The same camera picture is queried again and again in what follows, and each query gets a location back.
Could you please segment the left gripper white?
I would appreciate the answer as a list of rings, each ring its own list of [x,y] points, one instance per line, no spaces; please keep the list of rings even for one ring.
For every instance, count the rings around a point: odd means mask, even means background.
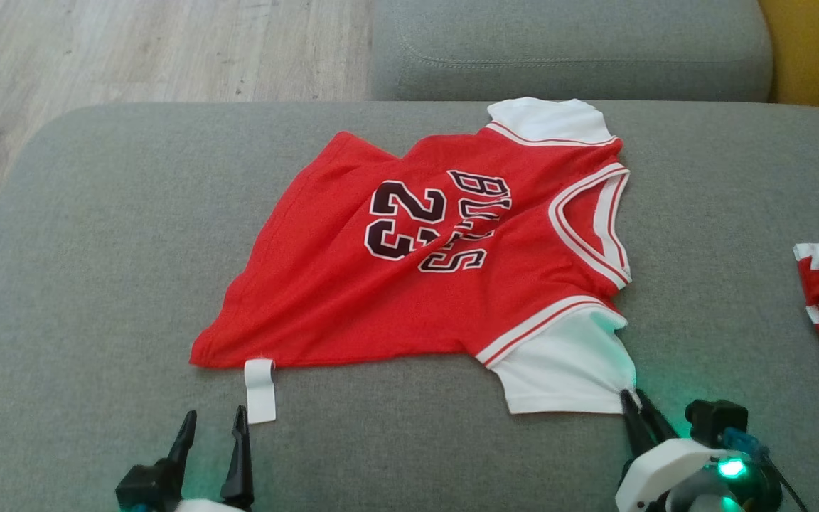
[[[196,411],[186,412],[170,447],[166,460],[176,471],[186,469],[188,453],[194,444],[196,433]],[[217,502],[205,498],[183,499],[172,512],[247,512],[255,501],[253,486],[252,457],[250,449],[250,428],[247,421],[247,408],[237,406],[236,418],[232,428],[234,448],[228,467],[227,477],[221,486],[221,499]]]

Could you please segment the grey sofa seat cushion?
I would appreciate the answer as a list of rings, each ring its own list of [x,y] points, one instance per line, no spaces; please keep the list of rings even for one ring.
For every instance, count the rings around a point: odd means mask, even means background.
[[[819,108],[596,107],[631,170],[617,305],[640,387],[680,430],[694,399],[746,406],[819,512],[819,335],[792,251],[819,242]],[[401,155],[487,120],[482,102],[166,103],[43,126],[0,190],[0,512],[117,512],[191,409],[184,491],[217,496],[244,383],[188,357],[279,196],[338,131]],[[467,356],[275,380],[257,511],[616,512],[620,416],[510,415]]]

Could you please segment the grey sofa back cushion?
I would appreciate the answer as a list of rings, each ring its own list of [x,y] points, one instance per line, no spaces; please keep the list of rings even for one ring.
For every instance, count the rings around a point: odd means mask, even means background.
[[[764,102],[758,0],[375,0],[376,100]]]

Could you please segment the red white-sleeved Bulls jersey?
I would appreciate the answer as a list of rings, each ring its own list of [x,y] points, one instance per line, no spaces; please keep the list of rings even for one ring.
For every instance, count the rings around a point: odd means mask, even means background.
[[[338,133],[257,236],[191,364],[241,368],[261,421],[274,369],[468,354],[511,414],[621,414],[635,366],[614,297],[623,142],[579,101],[523,97],[395,156]]]

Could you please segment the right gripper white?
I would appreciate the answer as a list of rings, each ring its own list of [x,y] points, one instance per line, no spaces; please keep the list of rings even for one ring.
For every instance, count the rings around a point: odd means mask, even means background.
[[[648,512],[651,502],[711,464],[734,457],[734,451],[706,447],[680,438],[649,395],[635,390],[619,393],[631,454],[636,457],[616,492],[618,512]]]

